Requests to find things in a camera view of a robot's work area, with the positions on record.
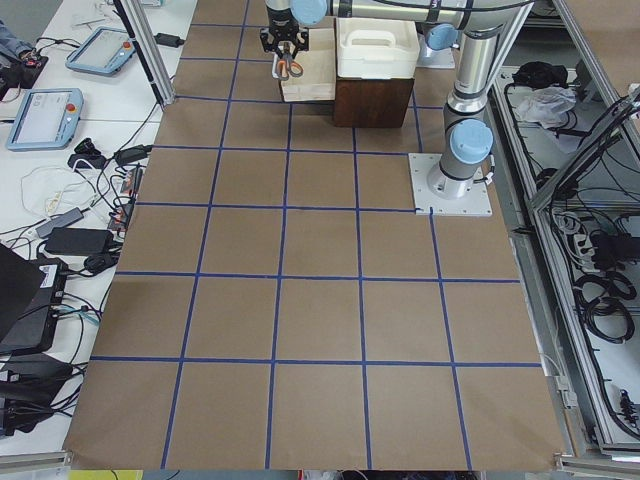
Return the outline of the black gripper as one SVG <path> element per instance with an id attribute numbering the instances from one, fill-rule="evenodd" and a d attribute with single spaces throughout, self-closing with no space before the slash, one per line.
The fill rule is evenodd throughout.
<path id="1" fill-rule="evenodd" d="M 281 44 L 290 42 L 290 55 L 295 59 L 300 51 L 309 50 L 309 30 L 301 27 L 296 20 L 275 21 L 268 27 L 261 28 L 259 38 L 263 50 L 273 53 L 274 59 L 282 59 Z"/>

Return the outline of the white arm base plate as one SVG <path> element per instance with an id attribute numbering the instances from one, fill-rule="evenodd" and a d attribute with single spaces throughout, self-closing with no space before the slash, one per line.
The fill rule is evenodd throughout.
<path id="1" fill-rule="evenodd" d="M 440 169 L 441 154 L 410 153 L 409 173 L 417 215 L 490 217 L 493 213 L 482 168 L 467 180 L 452 180 Z"/>

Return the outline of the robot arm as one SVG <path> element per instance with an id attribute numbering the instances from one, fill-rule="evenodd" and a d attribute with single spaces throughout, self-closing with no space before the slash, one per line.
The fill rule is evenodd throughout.
<path id="1" fill-rule="evenodd" d="M 266 53 L 283 58 L 289 53 L 293 59 L 300 51 L 309 49 L 309 29 L 301 26 L 293 15 L 290 1 L 266 1 L 268 26 L 260 30 L 260 41 Z"/>
<path id="2" fill-rule="evenodd" d="M 291 40 L 327 16 L 406 20 L 460 37 L 460 63 L 444 108 L 445 152 L 427 175 L 433 194 L 465 197 L 489 156 L 493 134 L 482 121 L 487 94 L 526 20 L 531 1 L 268 1 L 269 24 L 284 23 Z"/>

